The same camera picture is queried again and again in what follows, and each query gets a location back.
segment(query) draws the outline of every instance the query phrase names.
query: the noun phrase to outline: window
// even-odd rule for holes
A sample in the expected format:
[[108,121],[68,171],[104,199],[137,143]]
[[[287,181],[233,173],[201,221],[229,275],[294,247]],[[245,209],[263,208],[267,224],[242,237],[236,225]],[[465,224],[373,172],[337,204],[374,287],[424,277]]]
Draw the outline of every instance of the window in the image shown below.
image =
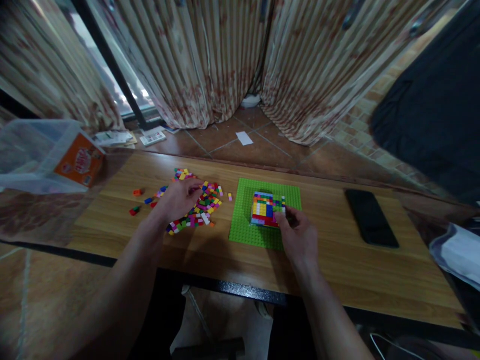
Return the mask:
[[[61,11],[67,18],[70,25],[75,30],[80,42],[85,46],[88,54],[91,57],[91,60],[95,67],[97,68],[103,82],[105,83],[106,87],[110,91],[111,95],[113,96],[114,101],[118,105],[118,109],[120,110],[120,114],[123,117],[131,117],[133,114],[132,107],[130,106],[129,102],[127,101],[127,97],[122,92],[119,84],[115,80],[112,71],[110,70],[107,62],[105,61],[104,57],[102,56],[97,44],[95,43],[92,35],[90,34],[89,30],[87,29],[84,21],[77,13],[76,8],[74,7],[72,0],[56,0],[58,6],[60,7]],[[114,37],[110,33],[108,27],[104,24],[102,18],[98,16],[95,9],[91,9],[94,15],[94,18],[100,27],[100,30],[105,37],[105,40],[108,43],[108,46],[115,57],[115,60],[120,68],[122,75],[124,76],[128,87],[135,99],[136,103],[140,110],[146,111],[154,108],[154,103],[150,98],[149,93],[145,89],[145,87],[140,82],[139,78],[136,76],[134,70],[130,66],[127,61],[127,58],[122,53],[120,47],[115,42]]]

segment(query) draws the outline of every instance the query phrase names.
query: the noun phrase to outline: orange label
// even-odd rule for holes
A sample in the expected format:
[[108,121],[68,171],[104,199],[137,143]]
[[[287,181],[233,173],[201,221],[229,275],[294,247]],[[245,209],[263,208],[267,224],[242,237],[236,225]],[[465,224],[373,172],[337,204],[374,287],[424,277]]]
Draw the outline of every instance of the orange label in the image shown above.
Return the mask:
[[104,154],[79,133],[54,172],[90,188],[103,160]]

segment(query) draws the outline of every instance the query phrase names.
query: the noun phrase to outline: forearm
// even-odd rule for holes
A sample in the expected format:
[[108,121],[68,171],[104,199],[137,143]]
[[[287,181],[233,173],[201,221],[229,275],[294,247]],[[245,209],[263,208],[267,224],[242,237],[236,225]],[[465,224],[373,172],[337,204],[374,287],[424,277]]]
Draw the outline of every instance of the forearm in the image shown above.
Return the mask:
[[58,358],[126,358],[142,329],[150,304],[165,228],[149,216],[140,225],[74,325]]
[[296,267],[319,359],[373,359],[318,267]]

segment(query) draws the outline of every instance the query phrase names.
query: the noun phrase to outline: left hand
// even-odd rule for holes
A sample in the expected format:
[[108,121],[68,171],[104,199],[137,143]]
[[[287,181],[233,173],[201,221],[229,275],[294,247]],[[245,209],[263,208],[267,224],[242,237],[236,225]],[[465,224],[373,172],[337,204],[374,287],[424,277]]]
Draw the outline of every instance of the left hand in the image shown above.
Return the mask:
[[203,180],[188,178],[176,181],[168,186],[165,194],[159,199],[158,205],[152,211],[152,215],[171,223],[179,220],[192,210],[200,196],[203,194],[201,185]]

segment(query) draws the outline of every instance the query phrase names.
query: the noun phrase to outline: black smartphone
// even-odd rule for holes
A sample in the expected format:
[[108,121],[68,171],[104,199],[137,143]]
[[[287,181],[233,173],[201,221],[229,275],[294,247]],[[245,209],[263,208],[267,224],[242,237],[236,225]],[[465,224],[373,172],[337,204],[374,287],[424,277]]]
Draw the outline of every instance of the black smartphone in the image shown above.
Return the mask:
[[400,247],[373,193],[348,189],[345,191],[345,195],[360,228],[361,236],[367,244],[388,248]]

